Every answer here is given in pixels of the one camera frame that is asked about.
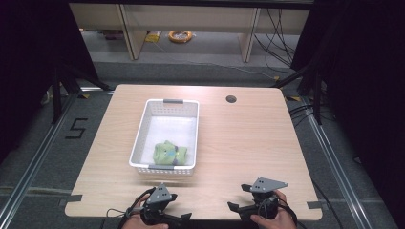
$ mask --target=metal rail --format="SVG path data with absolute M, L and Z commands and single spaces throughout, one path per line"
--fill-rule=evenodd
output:
M 303 98 L 304 105 L 309 105 L 307 98 Z M 315 120 L 313 115 L 309 116 L 309 123 L 314 131 L 316 137 L 319 140 L 319 143 L 322 147 L 322 150 L 327 158 L 327 161 L 330 165 L 331 171 L 334 174 L 334 177 L 339 185 L 339 188 L 345 198 L 346 202 L 349 205 L 349 209 L 352 212 L 355 223 L 358 228 L 373 228 L 372 224 L 367 217 L 366 211 L 364 210 L 363 204 L 360 202 L 357 193 L 354 191 L 351 182 L 349 181 L 346 173 L 339 162 L 339 159 L 336 156 L 333 148 L 330 145 L 330 142 L 327 138 L 327 135 L 324 132 L 324 129 L 321 125 L 318 125 L 318 122 Z
M 0 212 L 0 228 L 6 229 L 9 227 L 12 218 L 18 210 L 21 202 L 24 199 L 30 185 L 32 184 L 33 179 L 39 171 L 39 168 L 42 165 L 45 157 L 47 156 L 51 146 L 53 145 L 54 140 L 62 126 L 66 113 L 74 104 L 77 98 L 77 94 L 70 94 L 65 102 L 62 115 L 60 118 L 52 124 L 51 128 L 48 130 L 44 140 L 36 151 L 35 155 L 32 158 L 30 165 L 27 167 L 24 175 L 21 177 L 18 184 L 14 187 L 12 193 L 9 196 L 6 204 L 3 206 Z

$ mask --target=wooden table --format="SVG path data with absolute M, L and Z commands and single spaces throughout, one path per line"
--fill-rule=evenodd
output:
M 237 98 L 226 101 L 228 95 Z M 200 102 L 197 164 L 191 177 L 140 175 L 129 157 L 150 98 L 194 99 Z M 119 85 L 103 117 L 93 145 L 77 179 L 69 202 L 71 217 L 105 217 L 109 208 L 125 210 L 136 196 L 164 182 L 176 201 L 166 213 L 192 219 L 239 219 L 227 202 L 253 204 L 241 184 L 257 177 L 288 183 L 283 188 L 298 219 L 318 220 L 321 209 L 309 209 L 317 201 L 309 171 L 278 89 Z

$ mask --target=black tape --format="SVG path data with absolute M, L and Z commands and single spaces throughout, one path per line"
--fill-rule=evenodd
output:
M 322 204 L 319 201 L 307 202 L 307 206 L 309 209 L 322 208 Z
M 80 202 L 82 198 L 83 198 L 83 195 L 72 195 L 72 196 L 69 196 L 66 199 L 66 201 L 67 202 Z

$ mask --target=gray floor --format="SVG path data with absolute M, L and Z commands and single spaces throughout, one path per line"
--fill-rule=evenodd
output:
M 95 31 L 85 31 L 82 34 L 100 78 L 110 85 L 122 82 L 153 83 L 158 77 L 167 77 L 168 83 L 176 84 L 197 82 L 207 85 L 239 86 L 248 84 L 247 86 L 252 87 L 265 87 L 274 81 L 275 76 L 283 78 L 287 75 L 266 68 L 264 51 L 257 42 L 253 45 L 250 61 L 242 62 L 237 34 L 196 32 L 195 37 L 189 43 L 174 44 L 168 41 L 167 31 L 164 31 L 158 44 L 145 43 L 142 53 L 136 61 L 129 59 L 123 40 L 107 41 L 102 34 Z M 298 36 L 286 36 L 286 42 L 294 48 L 298 38 Z M 265 42 L 267 38 L 262 34 L 259 35 L 259 39 L 268 43 Z M 288 59 L 283 51 L 277 48 L 273 48 L 273 50 Z M 276 70 L 288 71 L 286 65 L 274 58 L 268 58 L 267 64 Z M 194 71 L 191 76 L 187 76 L 191 79 L 180 76 L 181 73 L 184 74 L 185 70 Z M 198 81 L 198 79 L 204 78 L 205 74 L 212 72 L 216 73 L 218 80 Z M 179 78 L 170 78 L 168 75 L 177 75 L 177 73 Z M 237 82 L 233 82 L 231 78 L 227 77 L 235 77 Z M 80 83 L 83 86 L 89 86 L 86 82 Z M 285 96 L 295 96 L 298 83 L 299 80 L 296 80 L 285 86 L 283 88 Z M 75 180 L 110 98 L 110 94 L 91 94 L 87 99 L 75 100 L 64 123 L 61 124 L 50 151 L 35 174 L 28 193 L 19 209 L 14 213 L 9 228 L 100 227 L 102 219 L 66 217 L 64 200 L 75 185 Z M 287 104 L 290 110 L 303 105 L 300 101 L 287 101 Z M 52 103 L 43 106 L 26 135 L 21 139 L 19 148 L 11 152 L 0 166 L 0 201 L 2 205 L 8 200 L 12 188 L 18 185 L 31 159 L 37 153 L 42 139 L 51 128 L 52 108 Z M 355 217 L 342 195 L 342 190 L 325 157 L 325 152 L 312 130 L 309 118 L 299 116 L 302 114 L 304 112 L 293 116 L 292 121 L 296 125 L 295 130 L 310 175 L 330 201 L 331 207 L 336 211 L 343 227 L 357 228 Z M 342 133 L 339 124 L 333 119 L 333 113 L 328 107 L 323 107 L 321 114 L 323 116 L 322 128 L 327 134 L 354 192 L 358 195 L 371 226 L 373 228 L 396 228 L 384 202 L 374 189 L 361 164 L 353 162 L 352 147 Z M 87 121 L 80 123 L 86 128 L 86 133 L 81 139 L 67 139 L 66 136 L 77 134 L 70 131 L 76 118 L 88 118 Z M 317 192 L 317 194 L 320 201 L 325 203 L 325 198 L 321 193 Z M 324 216 L 319 221 L 303 221 L 303 223 L 307 228 L 339 228 L 336 216 L 330 207 L 325 207 L 325 204 L 323 214 Z M 116 228 L 117 223 L 118 219 L 107 219 L 104 228 Z

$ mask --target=black curtain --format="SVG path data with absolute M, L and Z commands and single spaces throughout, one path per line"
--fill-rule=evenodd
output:
M 405 228 L 405 5 L 351 0 L 333 55 L 320 66 L 328 99 L 399 228 Z M 336 14 L 309 14 L 292 68 L 306 66 Z
M 67 3 L 1 1 L 0 32 L 1 163 L 40 108 L 58 64 L 75 66 L 94 79 L 97 75 Z

